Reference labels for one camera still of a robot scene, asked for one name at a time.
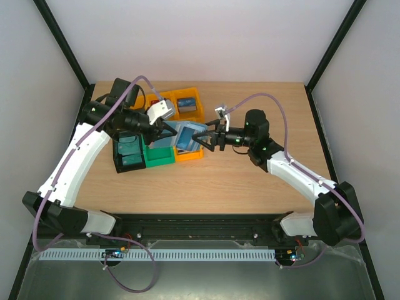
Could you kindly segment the blue card holder wallet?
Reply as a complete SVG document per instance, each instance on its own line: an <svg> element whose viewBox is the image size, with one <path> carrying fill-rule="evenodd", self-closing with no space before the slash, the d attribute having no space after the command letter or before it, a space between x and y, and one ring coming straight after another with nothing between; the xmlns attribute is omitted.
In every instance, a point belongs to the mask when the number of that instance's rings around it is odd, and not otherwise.
<svg viewBox="0 0 400 300"><path fill-rule="evenodd" d="M177 134L175 136L165 137L152 142L150 148L176 147L184 152L195 152L200 150L201 145L193 140L193 135L207 131L205 124L192 121L165 121L165 124L172 127Z"/></svg>

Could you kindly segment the blue VIP card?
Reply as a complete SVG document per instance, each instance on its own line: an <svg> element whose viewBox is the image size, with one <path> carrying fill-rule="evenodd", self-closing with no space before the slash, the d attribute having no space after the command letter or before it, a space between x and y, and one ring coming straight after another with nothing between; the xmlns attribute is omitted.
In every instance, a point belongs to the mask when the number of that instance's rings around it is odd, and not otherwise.
<svg viewBox="0 0 400 300"><path fill-rule="evenodd" d="M176 141L176 147L183 151L197 151L200 148L200 144L192 140L194 134L200 133L201 128L199 127L188 127L184 126L179 134Z"/></svg>

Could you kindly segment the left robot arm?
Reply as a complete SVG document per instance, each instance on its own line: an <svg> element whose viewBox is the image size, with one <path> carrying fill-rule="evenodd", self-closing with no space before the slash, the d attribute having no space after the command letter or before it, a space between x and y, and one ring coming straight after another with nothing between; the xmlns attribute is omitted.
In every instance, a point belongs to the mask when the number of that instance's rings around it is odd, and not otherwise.
<svg viewBox="0 0 400 300"><path fill-rule="evenodd" d="M133 82L117 78L109 94L83 107L58 165L38 191L27 192L22 199L35 218L34 232L39 224L45 224L65 235L112 233L118 223L115 216L75 206L81 184L97 155L117 133L139 136L145 144L177 134L166 124L176 108L157 91L156 103L147 109L133 109L141 79L146 77L138 76Z"/></svg>

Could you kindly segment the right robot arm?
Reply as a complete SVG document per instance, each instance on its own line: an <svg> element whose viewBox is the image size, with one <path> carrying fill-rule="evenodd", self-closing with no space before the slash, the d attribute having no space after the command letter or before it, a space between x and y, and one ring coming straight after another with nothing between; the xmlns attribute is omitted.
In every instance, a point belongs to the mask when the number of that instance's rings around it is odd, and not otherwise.
<svg viewBox="0 0 400 300"><path fill-rule="evenodd" d="M211 121L213 130L196 133L193 141L213 151L216 147L246 147L250 161L263 171L288 183L313 206L311 213L287 212L276 220L273 239L281 245L294 236L317 237L329 246L340 241L364 239L363 221L356 207L354 188L338 184L300 164L269 136L269 121L259 109L249 110L243 127Z"/></svg>

